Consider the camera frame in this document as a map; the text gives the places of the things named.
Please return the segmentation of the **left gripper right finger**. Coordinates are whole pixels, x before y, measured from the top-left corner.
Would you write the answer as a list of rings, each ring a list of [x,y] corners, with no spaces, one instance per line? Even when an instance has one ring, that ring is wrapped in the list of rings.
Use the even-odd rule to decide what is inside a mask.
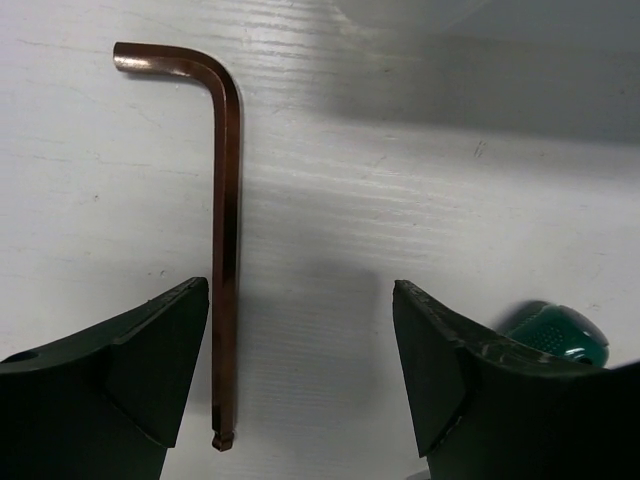
[[[635,479],[639,366],[599,368],[498,334],[408,280],[393,324],[434,479]]]

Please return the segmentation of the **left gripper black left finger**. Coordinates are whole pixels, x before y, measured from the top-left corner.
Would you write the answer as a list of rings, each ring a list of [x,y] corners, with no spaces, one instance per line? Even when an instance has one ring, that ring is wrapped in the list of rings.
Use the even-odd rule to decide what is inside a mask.
[[[208,317],[191,278],[1,363],[4,479],[157,479],[176,444]]]

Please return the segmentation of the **green stubby screwdriver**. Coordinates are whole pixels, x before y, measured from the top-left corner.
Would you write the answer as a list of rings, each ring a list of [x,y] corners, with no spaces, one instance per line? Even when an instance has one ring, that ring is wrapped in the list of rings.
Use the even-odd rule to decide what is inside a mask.
[[[553,356],[603,368],[609,341],[583,314],[565,305],[531,300],[515,308],[496,331]]]

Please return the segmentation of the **long hex key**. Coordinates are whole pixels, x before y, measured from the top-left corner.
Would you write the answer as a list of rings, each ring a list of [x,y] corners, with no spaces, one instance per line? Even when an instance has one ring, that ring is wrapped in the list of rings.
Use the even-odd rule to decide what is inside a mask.
[[[237,404],[237,328],[239,300],[239,220],[242,108],[228,70],[202,52],[167,45],[117,42],[117,70],[194,80],[210,93],[213,105],[212,219],[212,446],[230,450],[235,440]]]

